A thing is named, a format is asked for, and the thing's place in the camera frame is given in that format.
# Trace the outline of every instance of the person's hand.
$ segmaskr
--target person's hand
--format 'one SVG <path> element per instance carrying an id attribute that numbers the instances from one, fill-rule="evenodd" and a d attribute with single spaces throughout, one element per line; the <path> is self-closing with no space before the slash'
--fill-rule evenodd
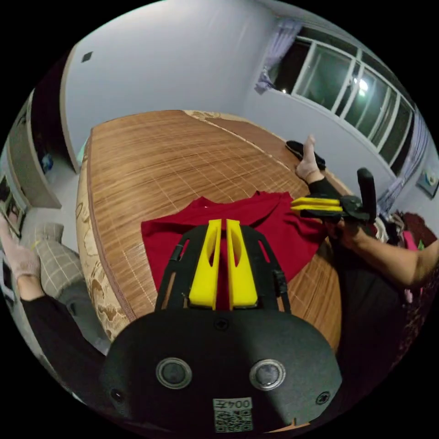
<path id="1" fill-rule="evenodd" d="M 353 250 L 358 241 L 366 236 L 358 223 L 346 222 L 343 218 L 337 224 L 325 222 L 325 225 L 329 236 L 340 241 L 343 246 L 350 250 Z"/>

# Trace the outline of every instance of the slipper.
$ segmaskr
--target slipper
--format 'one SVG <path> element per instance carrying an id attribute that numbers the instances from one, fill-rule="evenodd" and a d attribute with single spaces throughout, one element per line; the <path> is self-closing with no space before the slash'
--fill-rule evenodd
<path id="1" fill-rule="evenodd" d="M 288 151 L 292 152 L 298 159 L 303 159 L 303 144 L 300 142 L 296 142 L 295 140 L 287 140 L 285 144 Z M 314 154 L 316 156 L 317 166 L 321 171 L 326 169 L 325 159 L 322 159 L 319 155 Z"/>

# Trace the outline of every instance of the pink sock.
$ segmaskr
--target pink sock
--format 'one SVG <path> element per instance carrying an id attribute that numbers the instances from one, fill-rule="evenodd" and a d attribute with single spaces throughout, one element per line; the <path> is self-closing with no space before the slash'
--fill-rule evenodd
<path id="1" fill-rule="evenodd" d="M 303 159 L 296 167 L 296 174 L 302 180 L 305 180 L 312 172 L 319 170 L 314 155 L 315 143 L 316 139 L 310 134 L 303 145 Z"/>
<path id="2" fill-rule="evenodd" d="M 12 274 L 18 280 L 20 276 L 40 277 L 40 258 L 31 250 L 16 244 L 9 232 L 9 225 L 3 215 L 0 215 L 0 240 L 6 259 L 11 266 Z"/>

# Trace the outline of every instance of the red shirt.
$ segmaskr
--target red shirt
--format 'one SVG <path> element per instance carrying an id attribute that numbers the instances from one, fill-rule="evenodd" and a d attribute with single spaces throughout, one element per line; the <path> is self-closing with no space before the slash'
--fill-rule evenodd
<path id="1" fill-rule="evenodd" d="M 142 237 L 157 290 L 175 246 L 184 233 L 209 220 L 232 219 L 263 233 L 290 281 L 314 256 L 327 236 L 326 228 L 313 219 L 302 219 L 290 210 L 288 192 L 256 192 L 233 203 L 214 203 L 204 197 L 192 201 L 174 215 L 144 221 Z M 227 244 L 221 235 L 217 309 L 228 308 Z"/>

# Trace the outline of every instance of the qr code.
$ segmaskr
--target qr code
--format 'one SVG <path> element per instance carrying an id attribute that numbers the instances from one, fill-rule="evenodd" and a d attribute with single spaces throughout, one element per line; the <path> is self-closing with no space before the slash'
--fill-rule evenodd
<path id="1" fill-rule="evenodd" d="M 251 410 L 215 411 L 215 430 L 217 433 L 237 433 L 252 431 Z"/>

